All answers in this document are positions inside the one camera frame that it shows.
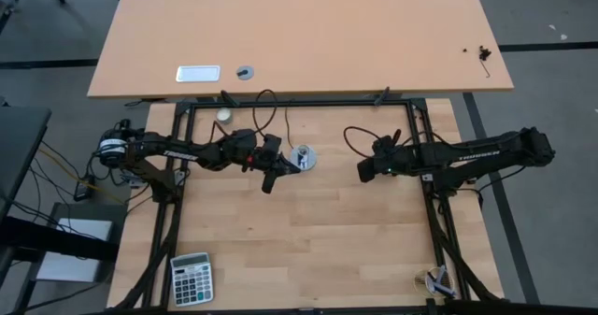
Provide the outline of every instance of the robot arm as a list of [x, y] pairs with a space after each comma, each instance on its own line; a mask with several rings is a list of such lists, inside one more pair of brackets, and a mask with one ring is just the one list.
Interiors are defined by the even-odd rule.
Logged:
[[265, 174], [262, 191], [271, 193], [276, 178], [301, 172], [278, 152], [280, 142], [277, 136], [265, 135], [263, 145], [258, 147], [256, 132], [242, 129], [215, 142], [196, 144], [134, 130], [129, 128], [128, 121], [123, 121], [119, 128], [103, 134], [96, 155], [102, 165], [128, 170], [146, 181], [151, 186], [154, 201], [173, 201], [178, 199], [174, 174], [157, 169], [147, 157], [162, 155], [192, 161], [211, 171], [221, 171], [230, 164], [241, 165], [243, 172], [261, 170]]
[[[456, 144], [441, 140], [396, 146], [397, 139], [395, 134], [395, 138], [384, 136], [374, 142], [374, 156], [357, 164], [362, 182], [374, 179], [376, 174], [430, 174], [436, 192], [454, 193], [468, 179], [512, 165], [545, 166], [555, 154], [546, 135], [535, 128]], [[470, 162], [451, 166], [460, 161]]]

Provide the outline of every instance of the light wood desk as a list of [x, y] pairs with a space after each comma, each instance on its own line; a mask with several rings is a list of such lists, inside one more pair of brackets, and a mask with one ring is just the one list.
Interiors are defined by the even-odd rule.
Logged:
[[[449, 142], [459, 141], [449, 100], [427, 103], [434, 130]], [[288, 155], [282, 109], [267, 132], [283, 137], [281, 150]], [[174, 110], [172, 104], [151, 106], [147, 131], [168, 135]], [[264, 122], [270, 110], [258, 109], [258, 122]], [[235, 109], [235, 120], [226, 129], [250, 128], [250, 112]], [[207, 141], [214, 115], [212, 109], [198, 109], [193, 141]], [[403, 141], [409, 137], [405, 108], [291, 107], [289, 121], [292, 143], [312, 146], [319, 159], [306, 173], [277, 179], [272, 194], [261, 192], [261, 172], [241, 173], [235, 165], [210, 172], [191, 165], [177, 254], [210, 253], [215, 299], [190, 308], [176, 308], [171, 299], [170, 308], [423, 305], [413, 277], [435, 264], [419, 179], [378, 177], [360, 183], [356, 164], [361, 157], [342, 137], [346, 126], [358, 125], [381, 136], [401, 128]], [[349, 138], [356, 148], [370, 150], [371, 136]], [[165, 158], [152, 161], [164, 166]], [[461, 192], [450, 202], [464, 260], [490, 291], [502, 294], [475, 195]], [[156, 211], [157, 204], [147, 202], [127, 218], [109, 306], [123, 299], [148, 262]], [[156, 292], [162, 274], [156, 275]]]
[[[492, 51], [485, 62], [479, 46]], [[180, 65], [218, 82], [177, 83]], [[255, 76], [240, 80], [236, 69]], [[479, 0], [121, 0], [88, 95], [508, 91]]]

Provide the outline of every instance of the calculator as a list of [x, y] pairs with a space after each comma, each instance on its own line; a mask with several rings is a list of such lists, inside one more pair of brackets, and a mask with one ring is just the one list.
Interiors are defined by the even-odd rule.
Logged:
[[214, 299], [212, 267], [207, 253], [180, 255], [170, 260], [172, 288], [178, 307], [198, 305]]

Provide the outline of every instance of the small round object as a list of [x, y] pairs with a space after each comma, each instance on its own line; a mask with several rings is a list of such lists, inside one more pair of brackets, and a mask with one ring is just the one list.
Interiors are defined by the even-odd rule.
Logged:
[[236, 69], [236, 76], [241, 80], [249, 80], [253, 77], [253, 67], [241, 66]]
[[233, 111], [229, 108], [220, 108], [216, 112], [216, 121], [221, 124], [229, 124], [233, 121]]
[[318, 161], [316, 151], [306, 145], [301, 145], [291, 150], [291, 163], [301, 169], [307, 171], [313, 168]]

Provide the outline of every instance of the wooden table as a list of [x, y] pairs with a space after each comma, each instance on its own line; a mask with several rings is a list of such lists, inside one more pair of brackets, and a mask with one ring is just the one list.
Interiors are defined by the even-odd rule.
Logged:
[[[449, 142], [459, 141], [449, 100], [427, 103], [435, 132]], [[168, 135], [174, 110], [172, 104], [151, 106], [147, 131]], [[258, 109], [258, 122], [265, 122], [270, 110]], [[413, 277], [435, 264], [419, 179], [379, 177], [360, 183], [356, 164], [361, 157], [342, 137], [343, 129], [354, 124], [379, 135], [401, 128], [402, 141], [409, 136], [405, 108], [291, 107], [288, 114], [292, 143], [310, 145], [319, 159], [308, 172], [278, 179], [272, 194], [261, 192], [260, 172], [241, 173], [235, 165], [210, 172], [191, 165], [177, 254], [210, 254], [215, 299], [178, 309], [423, 305]], [[193, 141], [207, 141], [214, 115], [212, 109], [198, 109]], [[250, 122], [250, 109], [235, 109], [235, 120], [226, 129], [249, 128]], [[281, 150], [289, 155], [281, 108], [267, 132], [283, 137]], [[371, 146], [371, 136], [349, 138], [364, 152]], [[151, 161], [165, 164], [164, 157]], [[475, 195], [460, 192], [450, 202], [464, 260], [493, 293], [502, 294]], [[148, 262], [157, 207], [145, 203], [127, 218], [109, 306], [123, 299]], [[164, 266], [156, 275], [156, 292], [163, 272]], [[172, 299], [169, 304], [175, 308]]]
[[[484, 63], [479, 47], [492, 55]], [[181, 65], [218, 82], [177, 83]], [[236, 75], [251, 65], [255, 75]], [[479, 0], [121, 0], [91, 97], [508, 91]]]

